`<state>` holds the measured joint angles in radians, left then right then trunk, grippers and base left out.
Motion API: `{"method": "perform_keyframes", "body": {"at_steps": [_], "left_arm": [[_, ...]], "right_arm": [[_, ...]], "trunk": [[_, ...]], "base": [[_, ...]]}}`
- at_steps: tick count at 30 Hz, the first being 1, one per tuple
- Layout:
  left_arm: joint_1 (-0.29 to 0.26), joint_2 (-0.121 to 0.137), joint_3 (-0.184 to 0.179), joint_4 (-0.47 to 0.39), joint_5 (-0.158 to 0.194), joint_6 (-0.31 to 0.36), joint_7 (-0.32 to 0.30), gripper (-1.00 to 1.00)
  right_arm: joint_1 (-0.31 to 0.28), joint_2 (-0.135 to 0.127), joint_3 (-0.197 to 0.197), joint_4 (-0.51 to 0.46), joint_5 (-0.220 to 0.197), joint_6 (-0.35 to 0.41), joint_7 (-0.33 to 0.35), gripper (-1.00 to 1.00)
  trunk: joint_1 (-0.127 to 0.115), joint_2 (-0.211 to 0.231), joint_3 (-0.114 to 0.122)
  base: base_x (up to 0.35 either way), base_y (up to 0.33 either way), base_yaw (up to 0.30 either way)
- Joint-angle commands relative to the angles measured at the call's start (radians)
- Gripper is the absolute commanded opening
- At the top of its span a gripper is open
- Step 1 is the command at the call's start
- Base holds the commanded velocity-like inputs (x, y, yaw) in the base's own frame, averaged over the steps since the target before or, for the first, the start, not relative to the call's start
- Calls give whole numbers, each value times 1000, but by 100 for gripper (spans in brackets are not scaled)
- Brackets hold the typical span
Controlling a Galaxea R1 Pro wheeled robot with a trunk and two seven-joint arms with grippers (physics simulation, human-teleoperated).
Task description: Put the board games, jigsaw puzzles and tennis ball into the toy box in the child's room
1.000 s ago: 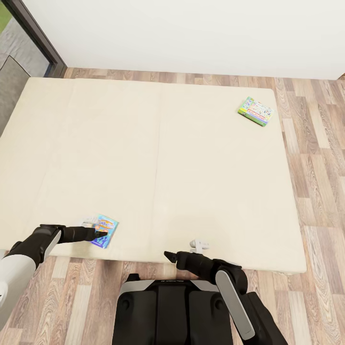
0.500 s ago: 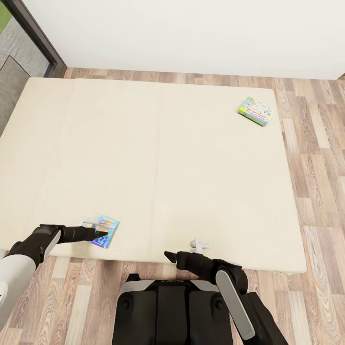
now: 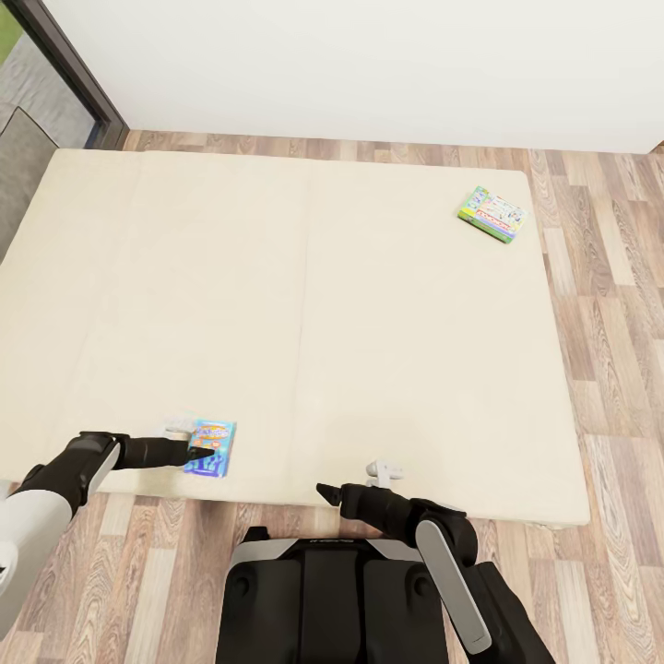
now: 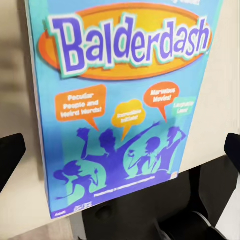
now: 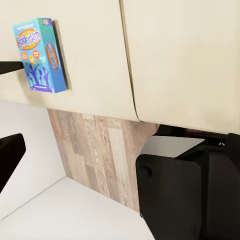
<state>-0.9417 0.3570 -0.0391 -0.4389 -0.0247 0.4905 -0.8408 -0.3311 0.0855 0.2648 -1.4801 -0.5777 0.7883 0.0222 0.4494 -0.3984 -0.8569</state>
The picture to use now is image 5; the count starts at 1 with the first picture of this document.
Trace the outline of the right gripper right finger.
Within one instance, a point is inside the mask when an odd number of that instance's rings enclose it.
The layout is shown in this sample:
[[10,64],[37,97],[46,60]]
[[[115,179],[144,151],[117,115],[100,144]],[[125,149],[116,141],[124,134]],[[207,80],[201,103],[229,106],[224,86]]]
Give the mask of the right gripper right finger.
[[240,173],[240,134],[229,133],[223,150]]

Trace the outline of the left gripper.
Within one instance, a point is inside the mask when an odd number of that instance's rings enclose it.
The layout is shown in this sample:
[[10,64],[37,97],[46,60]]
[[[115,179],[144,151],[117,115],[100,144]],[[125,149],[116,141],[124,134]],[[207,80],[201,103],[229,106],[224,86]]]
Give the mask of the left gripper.
[[0,75],[24,69],[22,61],[0,61]]

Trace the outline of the board game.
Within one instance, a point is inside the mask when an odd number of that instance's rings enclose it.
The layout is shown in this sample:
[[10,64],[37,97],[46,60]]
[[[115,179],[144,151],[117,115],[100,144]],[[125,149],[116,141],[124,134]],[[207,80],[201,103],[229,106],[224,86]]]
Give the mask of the board game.
[[38,17],[12,26],[24,71],[33,91],[66,91],[51,17]]

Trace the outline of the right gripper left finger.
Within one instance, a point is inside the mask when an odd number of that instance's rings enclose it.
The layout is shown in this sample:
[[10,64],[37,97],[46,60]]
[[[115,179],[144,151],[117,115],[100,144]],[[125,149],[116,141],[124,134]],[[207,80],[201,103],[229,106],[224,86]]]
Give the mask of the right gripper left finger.
[[26,153],[22,133],[0,138],[0,193]]

